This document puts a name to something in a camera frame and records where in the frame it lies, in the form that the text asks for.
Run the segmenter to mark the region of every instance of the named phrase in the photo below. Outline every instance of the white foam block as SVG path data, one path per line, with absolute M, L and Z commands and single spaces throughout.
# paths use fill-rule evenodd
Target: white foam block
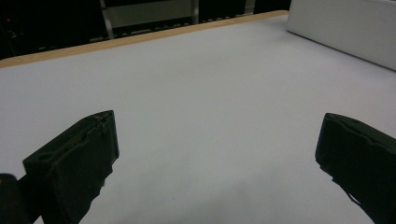
M 396 2 L 293 0 L 288 30 L 396 70 Z

